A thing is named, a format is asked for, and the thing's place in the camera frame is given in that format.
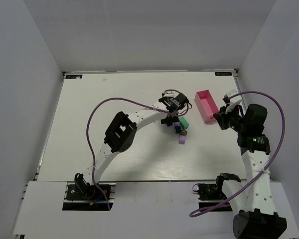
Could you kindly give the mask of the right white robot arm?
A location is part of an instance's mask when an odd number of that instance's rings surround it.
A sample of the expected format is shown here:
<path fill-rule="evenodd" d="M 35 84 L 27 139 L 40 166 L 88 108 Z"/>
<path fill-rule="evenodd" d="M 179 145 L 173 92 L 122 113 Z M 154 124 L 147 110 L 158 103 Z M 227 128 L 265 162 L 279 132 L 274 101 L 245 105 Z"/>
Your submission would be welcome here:
<path fill-rule="evenodd" d="M 250 104 L 241 116 L 240 105 L 227 104 L 213 116 L 222 130 L 237 132 L 237 143 L 245 165 L 248 186 L 230 201 L 235 213 L 233 233 L 237 239 L 278 239 L 287 229 L 287 220 L 280 217 L 270 187 L 270 172 L 266 167 L 270 143 L 263 134 L 267 109 Z"/>

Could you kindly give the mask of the green wood block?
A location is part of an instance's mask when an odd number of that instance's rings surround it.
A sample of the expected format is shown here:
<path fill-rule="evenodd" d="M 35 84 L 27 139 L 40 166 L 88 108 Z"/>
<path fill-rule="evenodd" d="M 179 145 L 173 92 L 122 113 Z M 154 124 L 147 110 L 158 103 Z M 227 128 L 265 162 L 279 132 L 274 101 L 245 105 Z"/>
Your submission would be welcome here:
<path fill-rule="evenodd" d="M 189 123 L 184 117 L 179 117 L 178 120 L 183 129 L 187 129 L 189 127 Z"/>

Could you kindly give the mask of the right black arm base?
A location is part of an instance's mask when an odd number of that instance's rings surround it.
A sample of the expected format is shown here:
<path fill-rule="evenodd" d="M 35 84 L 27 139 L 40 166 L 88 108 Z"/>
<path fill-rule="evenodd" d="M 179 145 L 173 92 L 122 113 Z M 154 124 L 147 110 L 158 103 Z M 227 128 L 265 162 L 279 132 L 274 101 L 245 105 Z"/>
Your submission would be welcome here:
<path fill-rule="evenodd" d="M 222 191 L 223 183 L 228 181 L 241 182 L 236 174 L 220 173 L 217 176 L 215 183 L 196 183 L 193 185 L 192 190 L 194 194 L 198 195 L 199 208 L 213 207 L 216 204 L 227 199 Z"/>

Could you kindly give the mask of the pink plastic box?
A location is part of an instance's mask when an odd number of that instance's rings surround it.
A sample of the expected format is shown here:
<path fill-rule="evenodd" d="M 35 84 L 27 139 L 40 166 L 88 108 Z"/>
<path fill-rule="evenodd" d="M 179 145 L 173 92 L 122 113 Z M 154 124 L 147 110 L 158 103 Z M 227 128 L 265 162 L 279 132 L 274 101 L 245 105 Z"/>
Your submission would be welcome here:
<path fill-rule="evenodd" d="M 209 90 L 196 92 L 194 101 L 204 123 L 216 121 L 214 114 L 219 110 Z"/>

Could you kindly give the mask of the grey wood block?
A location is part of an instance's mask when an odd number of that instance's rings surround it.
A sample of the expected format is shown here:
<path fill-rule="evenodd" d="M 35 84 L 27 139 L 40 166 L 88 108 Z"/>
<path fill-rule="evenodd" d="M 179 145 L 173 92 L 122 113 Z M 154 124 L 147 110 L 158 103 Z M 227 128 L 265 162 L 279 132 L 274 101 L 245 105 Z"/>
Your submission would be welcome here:
<path fill-rule="evenodd" d="M 184 137 L 186 137 L 187 134 L 188 134 L 188 131 L 186 131 L 184 129 L 179 133 L 180 136 L 184 136 Z"/>

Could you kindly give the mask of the teal small wood block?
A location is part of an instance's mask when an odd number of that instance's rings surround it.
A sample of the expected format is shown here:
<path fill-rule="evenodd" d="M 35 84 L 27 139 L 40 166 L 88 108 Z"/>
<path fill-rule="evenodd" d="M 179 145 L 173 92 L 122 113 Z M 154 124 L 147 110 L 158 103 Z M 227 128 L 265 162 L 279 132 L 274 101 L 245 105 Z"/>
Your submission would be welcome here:
<path fill-rule="evenodd" d="M 174 127 L 174 131 L 175 131 L 176 134 L 181 133 L 181 131 L 182 131 L 181 126 L 179 126 L 179 125 L 178 125 L 178 126 L 175 126 L 175 127 Z"/>

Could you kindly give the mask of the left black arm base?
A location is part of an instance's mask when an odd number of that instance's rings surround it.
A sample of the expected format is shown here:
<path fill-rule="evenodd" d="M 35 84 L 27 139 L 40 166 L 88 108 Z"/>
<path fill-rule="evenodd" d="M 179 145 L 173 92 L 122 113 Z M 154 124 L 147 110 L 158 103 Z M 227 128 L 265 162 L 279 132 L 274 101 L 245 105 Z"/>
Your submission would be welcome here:
<path fill-rule="evenodd" d="M 92 185 L 92 188 L 84 196 L 74 182 L 67 183 L 63 211 L 108 211 L 115 200 L 115 183 L 100 183 L 100 188 L 106 194 L 108 203 L 102 192 Z"/>

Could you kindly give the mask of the lilac wood block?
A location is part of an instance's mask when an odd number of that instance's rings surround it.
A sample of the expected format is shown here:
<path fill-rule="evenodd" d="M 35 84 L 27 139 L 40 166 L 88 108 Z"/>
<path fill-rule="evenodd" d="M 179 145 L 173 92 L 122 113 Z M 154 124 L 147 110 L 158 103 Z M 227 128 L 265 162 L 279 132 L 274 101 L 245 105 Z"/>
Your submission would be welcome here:
<path fill-rule="evenodd" d="M 185 144 L 186 142 L 186 135 L 180 135 L 178 139 L 179 144 Z"/>

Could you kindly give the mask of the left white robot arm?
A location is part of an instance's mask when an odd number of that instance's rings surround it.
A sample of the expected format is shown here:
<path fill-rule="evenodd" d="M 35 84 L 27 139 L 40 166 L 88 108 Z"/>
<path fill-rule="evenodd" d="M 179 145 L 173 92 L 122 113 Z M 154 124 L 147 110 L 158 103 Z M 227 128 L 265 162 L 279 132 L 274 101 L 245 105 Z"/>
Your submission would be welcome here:
<path fill-rule="evenodd" d="M 97 109 L 109 101 L 125 101 L 142 107 L 141 110 L 126 114 L 118 112 L 105 131 L 103 144 L 95 152 L 90 140 L 90 124 Z M 99 190 L 102 196 L 105 192 L 98 185 L 100 178 L 112 160 L 120 153 L 128 150 L 134 141 L 136 133 L 143 127 L 161 120 L 163 124 L 172 124 L 188 113 L 192 108 L 189 99 L 177 90 L 166 90 L 154 104 L 147 106 L 129 99 L 113 97 L 103 100 L 92 110 L 86 126 L 86 139 L 92 154 L 92 165 L 87 168 L 91 181 L 85 181 L 84 173 L 77 173 L 74 182 L 83 199 L 91 199 Z"/>

